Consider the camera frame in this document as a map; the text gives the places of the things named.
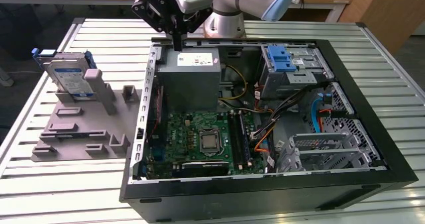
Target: blue plastic tab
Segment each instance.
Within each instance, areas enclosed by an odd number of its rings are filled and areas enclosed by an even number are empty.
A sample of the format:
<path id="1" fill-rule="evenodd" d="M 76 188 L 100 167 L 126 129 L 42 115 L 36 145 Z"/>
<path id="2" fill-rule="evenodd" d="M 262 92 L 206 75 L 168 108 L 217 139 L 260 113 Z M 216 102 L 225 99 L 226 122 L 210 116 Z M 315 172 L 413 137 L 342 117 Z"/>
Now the blue plastic tab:
<path id="1" fill-rule="evenodd" d="M 297 70 L 284 46 L 268 46 L 266 49 L 276 72 L 293 72 Z"/>
<path id="2" fill-rule="evenodd" d="M 93 55 L 92 55 L 92 53 L 89 51 L 84 52 L 84 57 L 85 57 L 85 60 L 86 60 L 86 63 L 88 63 L 88 67 L 92 68 L 92 69 L 97 69 L 96 63 L 94 63 L 94 60 L 93 60 Z"/>
<path id="3" fill-rule="evenodd" d="M 32 49 L 32 51 L 30 51 L 30 53 L 32 53 L 32 58 L 33 58 L 33 60 L 36 61 L 36 63 L 38 64 L 38 67 L 40 67 L 40 69 L 42 69 L 42 67 L 41 67 L 41 63 L 40 63 L 40 61 L 38 61 L 38 53 L 40 53 L 40 50 L 38 50 L 38 48 L 33 48 Z"/>

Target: blue hard drive label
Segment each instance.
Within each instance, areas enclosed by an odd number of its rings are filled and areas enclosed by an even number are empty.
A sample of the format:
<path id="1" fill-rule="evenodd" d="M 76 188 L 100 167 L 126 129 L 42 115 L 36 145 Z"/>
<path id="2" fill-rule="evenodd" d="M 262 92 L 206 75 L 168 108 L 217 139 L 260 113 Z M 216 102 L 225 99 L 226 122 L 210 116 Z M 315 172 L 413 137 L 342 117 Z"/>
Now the blue hard drive label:
<path id="1" fill-rule="evenodd" d="M 84 80 L 84 72 L 80 68 L 56 68 L 54 72 L 61 86 L 77 100 L 88 100 L 93 96 L 93 90 Z"/>

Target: floor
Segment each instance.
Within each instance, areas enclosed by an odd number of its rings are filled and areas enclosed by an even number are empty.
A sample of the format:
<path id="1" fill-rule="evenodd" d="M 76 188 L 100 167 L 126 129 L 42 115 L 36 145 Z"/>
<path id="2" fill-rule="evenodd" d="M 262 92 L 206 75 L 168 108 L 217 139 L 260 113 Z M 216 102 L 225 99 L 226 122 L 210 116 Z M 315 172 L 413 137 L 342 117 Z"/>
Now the floor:
<path id="1" fill-rule="evenodd" d="M 65 5 L 64 13 L 58 13 L 53 5 L 33 7 L 44 31 L 37 34 L 38 48 L 56 48 L 68 31 L 74 17 L 85 18 L 136 18 L 129 7 L 118 9 L 117 6 L 96 6 L 90 9 L 84 5 Z M 421 86 L 425 88 L 425 36 L 411 36 L 395 54 L 395 59 Z M 0 64 L 10 73 L 14 84 L 10 88 L 0 86 L 0 127 L 12 126 L 18 112 L 26 102 L 32 89 L 41 76 L 41 70 L 33 60 L 17 61 L 0 49 Z M 6 135 L 6 129 L 0 128 L 0 142 Z"/>

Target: blue drive latch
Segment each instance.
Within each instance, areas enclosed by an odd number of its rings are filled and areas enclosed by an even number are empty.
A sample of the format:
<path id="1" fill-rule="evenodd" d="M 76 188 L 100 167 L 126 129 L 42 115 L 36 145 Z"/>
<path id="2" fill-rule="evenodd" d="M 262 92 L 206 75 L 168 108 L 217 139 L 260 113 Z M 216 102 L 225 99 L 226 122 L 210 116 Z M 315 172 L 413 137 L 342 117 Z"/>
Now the blue drive latch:
<path id="1" fill-rule="evenodd" d="M 268 55 L 276 72 L 294 72 L 297 67 L 292 64 L 290 54 L 284 46 L 268 46 Z"/>
<path id="2" fill-rule="evenodd" d="M 92 68 L 92 69 L 97 69 L 96 63 L 94 63 L 94 60 L 93 60 L 93 55 L 92 55 L 92 53 L 89 51 L 84 52 L 84 58 L 86 60 L 88 67 Z"/>

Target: motherboard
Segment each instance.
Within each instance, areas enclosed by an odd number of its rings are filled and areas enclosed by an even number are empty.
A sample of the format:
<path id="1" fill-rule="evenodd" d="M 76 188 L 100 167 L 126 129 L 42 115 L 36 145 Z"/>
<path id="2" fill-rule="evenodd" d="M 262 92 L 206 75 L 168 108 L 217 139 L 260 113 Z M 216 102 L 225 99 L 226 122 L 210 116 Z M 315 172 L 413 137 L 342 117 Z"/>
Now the motherboard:
<path id="1" fill-rule="evenodd" d="M 262 173 L 262 156 L 248 141 L 253 130 L 250 112 L 170 113 L 166 145 L 152 148 L 150 173 L 158 179 Z"/>

